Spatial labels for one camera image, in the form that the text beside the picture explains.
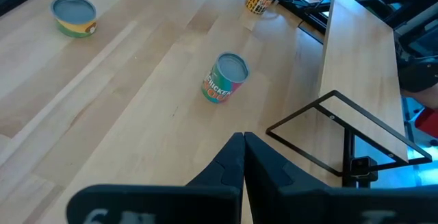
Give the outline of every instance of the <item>black stand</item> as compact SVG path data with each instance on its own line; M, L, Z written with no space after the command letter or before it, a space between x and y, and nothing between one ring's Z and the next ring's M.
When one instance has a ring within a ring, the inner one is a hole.
M323 101L326 101L330 98L338 98L340 101L343 101L345 104L349 105L351 108L355 109L362 115L364 115L367 119L370 119L373 123L377 124L379 127L383 128L385 131L389 132L392 136L396 137L398 140L402 141L407 146L411 147L412 149L416 150L418 153L423 155L423 158L416 158L416 159L410 159L408 162L404 161L402 158L399 158L397 155L394 155L391 151L384 148L382 145L378 144L376 141L372 140L370 137L366 136L364 133L360 132L320 104ZM323 113L325 116L329 117L339 125L341 125L344 128L345 134L344 134L344 158L343 158L343 167L342 172L339 172L332 168L331 166L325 164L321 160L315 158L311 154L307 153L306 151L303 151L302 149L298 148L296 145L293 145L291 142L287 141L286 139L280 137L279 135L275 134L272 130L275 128L278 128L282 124L292 120L293 118L297 117L298 115L306 112L307 110L310 110L311 108L315 108L317 111ZM354 187L356 184L355 175L365 175L370 172L375 172L383 169L393 169L401 166L408 166L408 165L416 165L416 164L423 164L432 162L432 156L425 152L422 148L418 147L415 143L411 142L410 140L407 140L402 134L399 134L396 130L392 129L390 126L382 122L380 119L369 113L367 110L363 109L361 106L357 105L354 101L350 100L343 94L341 94L337 90L330 91L329 93L325 94L324 96L320 97L316 101L313 101L309 105L306 105L302 109L298 110L297 112L289 115L288 117L282 119L281 121L275 123L274 125L270 126L266 130L266 134L272 137L273 139L281 142L285 146L289 147L290 149L293 149L300 155L304 156L306 159L312 161L313 163L317 164L318 166L321 166L323 169L326 169L330 173L338 176L343 177L342 185L343 186L350 186ZM373 146L374 148L378 149L385 155L392 158L395 162L381 164L381 165L369 165L365 168L353 168L352 169L352 160L355 158L355 136L360 137L364 141L366 141L368 144Z

